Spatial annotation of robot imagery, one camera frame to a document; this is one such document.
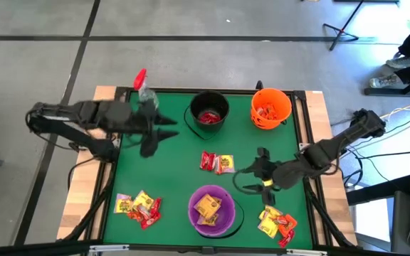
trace sneaker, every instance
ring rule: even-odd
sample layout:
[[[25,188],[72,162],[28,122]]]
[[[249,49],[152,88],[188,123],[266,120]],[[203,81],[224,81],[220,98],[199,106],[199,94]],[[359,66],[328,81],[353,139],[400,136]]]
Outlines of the sneaker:
[[[369,80],[369,86],[372,88],[383,88],[386,86],[403,85],[403,81],[396,74],[384,76],[381,78],[372,78]]]
[[[390,68],[409,68],[410,57],[392,58],[385,62]]]

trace green table surface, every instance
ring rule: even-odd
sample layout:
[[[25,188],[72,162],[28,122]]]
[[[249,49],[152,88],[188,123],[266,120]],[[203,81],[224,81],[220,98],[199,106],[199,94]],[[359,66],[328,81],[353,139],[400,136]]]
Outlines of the green table surface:
[[[216,175],[199,168],[203,150],[217,154],[231,154],[236,169],[249,166],[256,157],[256,149],[264,146],[270,150],[272,160],[287,161],[294,158],[298,150],[295,125],[292,115],[286,125],[273,130],[261,130],[250,119],[250,95],[227,95],[230,112],[222,129],[213,139],[204,141],[193,134],[185,125],[183,113],[192,94],[158,93],[161,113],[175,119],[178,124],[164,126],[179,132],[179,135],[159,143],[153,157],[143,159],[138,146],[122,149],[117,163],[115,185],[110,201],[105,227],[105,243],[129,243],[147,245],[195,245],[212,247],[279,248],[281,234],[274,239],[258,229],[259,214],[264,209],[261,197],[248,196],[235,189],[233,174]],[[138,97],[131,94],[130,104],[137,108]],[[192,124],[190,114],[186,116]],[[126,137],[122,146],[131,142]],[[252,174],[241,174],[237,178],[241,185],[261,183]],[[226,189],[244,210],[245,219],[241,229],[225,239],[203,238],[195,231],[188,218],[189,198],[201,186],[214,184]],[[144,190],[152,198],[162,197],[162,218],[146,230],[129,219],[124,213],[113,213],[117,193],[135,197]],[[298,225],[295,237],[288,248],[311,249],[312,241],[306,210],[303,184],[299,182],[288,190],[275,193],[278,210],[292,215]],[[242,221],[242,210],[236,206],[236,219],[228,233]]]

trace tripod stand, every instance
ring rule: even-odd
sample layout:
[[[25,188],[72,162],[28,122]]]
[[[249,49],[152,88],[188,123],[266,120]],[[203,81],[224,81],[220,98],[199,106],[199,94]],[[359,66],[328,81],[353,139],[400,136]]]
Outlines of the tripod stand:
[[[352,20],[352,18],[354,18],[354,15],[355,15],[355,14],[357,13],[357,11],[360,9],[360,6],[363,4],[363,1],[364,1],[364,0],[360,0],[359,5],[358,5],[357,8],[354,10],[354,12],[352,12],[352,15],[347,19],[346,24],[345,24],[342,28],[337,28],[337,27],[331,26],[331,25],[329,25],[329,24],[327,24],[327,23],[324,23],[323,26],[326,26],[326,27],[328,27],[328,28],[331,28],[331,29],[333,29],[334,31],[338,31],[338,34],[336,35],[335,39],[333,40],[332,46],[330,46],[330,50],[335,49],[335,46],[336,46],[336,44],[338,43],[338,41],[340,40],[340,38],[341,38],[342,35],[346,35],[346,36],[351,36],[351,37],[353,37],[354,39],[353,39],[352,41],[359,40],[359,37],[358,37],[358,36],[355,36],[355,35],[351,35],[351,34],[349,34],[349,33],[346,33],[346,32],[345,32],[345,29],[346,29],[347,25],[349,25],[349,22]]]

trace gray floor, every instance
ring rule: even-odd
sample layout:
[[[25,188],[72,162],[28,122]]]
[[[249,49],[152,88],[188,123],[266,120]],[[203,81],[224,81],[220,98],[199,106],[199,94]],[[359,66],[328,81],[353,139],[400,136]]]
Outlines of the gray floor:
[[[92,6],[93,0],[0,0],[0,35],[81,36]],[[331,0],[102,0],[91,35],[333,36],[322,23],[343,25],[355,6]],[[89,42],[70,102],[89,100],[96,85],[130,85],[138,70],[147,68],[153,87],[250,89],[262,80],[267,87],[322,90],[331,123],[360,108],[386,114],[410,104],[410,98],[362,94],[368,79],[390,71],[381,65],[409,34],[410,0],[365,4],[348,31],[373,37],[373,43],[340,44],[329,52],[328,43],[306,42]],[[79,44],[0,41],[0,158],[5,161],[0,167],[0,245],[11,243],[45,146],[29,134],[24,114],[35,102],[61,100]],[[410,112],[394,115],[389,129],[409,117]],[[337,125],[333,132],[344,128]],[[383,146],[409,150],[410,131],[361,153]],[[69,151],[54,151],[28,243],[55,240],[75,158]],[[370,163],[364,164],[366,184],[384,181]],[[409,156],[375,159],[375,164],[387,178],[409,172]],[[343,159],[342,168],[352,172],[356,161]]]

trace clear plastic bottle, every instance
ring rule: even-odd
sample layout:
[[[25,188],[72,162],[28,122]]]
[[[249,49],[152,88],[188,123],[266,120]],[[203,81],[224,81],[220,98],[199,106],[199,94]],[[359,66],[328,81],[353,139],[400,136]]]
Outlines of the clear plastic bottle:
[[[154,90],[148,88],[145,78],[147,77],[147,69],[143,68],[134,79],[134,89],[139,92],[139,101],[144,102],[153,99],[154,107],[159,106],[159,100],[157,99]]]

